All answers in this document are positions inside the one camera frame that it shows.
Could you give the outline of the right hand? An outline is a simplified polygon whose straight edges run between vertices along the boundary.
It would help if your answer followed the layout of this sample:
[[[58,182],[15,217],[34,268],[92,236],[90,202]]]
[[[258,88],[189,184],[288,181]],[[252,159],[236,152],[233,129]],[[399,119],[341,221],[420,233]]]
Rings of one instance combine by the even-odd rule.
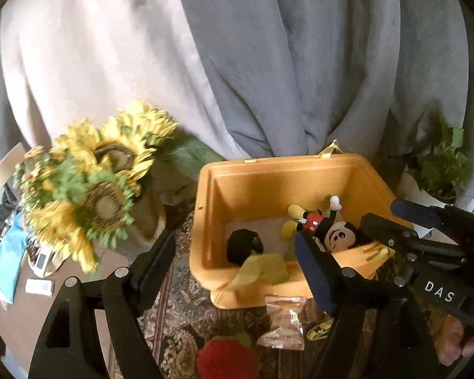
[[[474,355],[474,334],[464,338],[465,327],[462,322],[449,315],[444,319],[440,336],[435,341],[439,362],[451,366],[458,358]]]

